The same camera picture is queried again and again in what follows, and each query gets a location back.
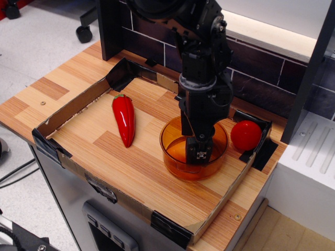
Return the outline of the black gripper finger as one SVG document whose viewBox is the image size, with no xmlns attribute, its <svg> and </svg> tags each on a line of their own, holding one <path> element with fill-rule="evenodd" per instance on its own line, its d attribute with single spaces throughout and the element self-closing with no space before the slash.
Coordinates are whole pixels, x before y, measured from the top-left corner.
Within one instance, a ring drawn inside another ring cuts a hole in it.
<svg viewBox="0 0 335 251">
<path fill-rule="evenodd" d="M 194 136 L 189 118 L 184 111 L 181 111 L 181 133 L 183 136 Z"/>
<path fill-rule="evenodd" d="M 202 165 L 210 162 L 213 152 L 213 140 L 198 142 L 195 137 L 186 138 L 186 162 L 192 165 Z"/>
</svg>

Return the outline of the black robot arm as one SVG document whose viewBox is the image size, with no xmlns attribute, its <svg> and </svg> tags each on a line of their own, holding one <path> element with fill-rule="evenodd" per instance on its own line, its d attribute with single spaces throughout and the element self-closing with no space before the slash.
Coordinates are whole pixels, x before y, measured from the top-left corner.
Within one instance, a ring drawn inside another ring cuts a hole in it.
<svg viewBox="0 0 335 251">
<path fill-rule="evenodd" d="M 188 164 L 208 163 L 213 152 L 214 125 L 227 118 L 233 86 L 226 68 L 232 50 L 227 23 L 216 1 L 127 1 L 139 18 L 175 33 L 182 60 L 178 95 L 182 135 Z"/>
</svg>

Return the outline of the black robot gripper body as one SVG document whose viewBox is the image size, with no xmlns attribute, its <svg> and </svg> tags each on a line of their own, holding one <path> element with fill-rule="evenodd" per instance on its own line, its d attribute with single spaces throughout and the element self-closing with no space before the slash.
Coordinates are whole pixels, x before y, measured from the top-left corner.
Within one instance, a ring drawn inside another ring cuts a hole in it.
<svg viewBox="0 0 335 251">
<path fill-rule="evenodd" d="M 233 100 L 233 86 L 229 72 L 223 71 L 206 83 L 179 77 L 179 108 L 188 116 L 196 140 L 214 136 L 214 125 L 228 117 Z"/>
</svg>

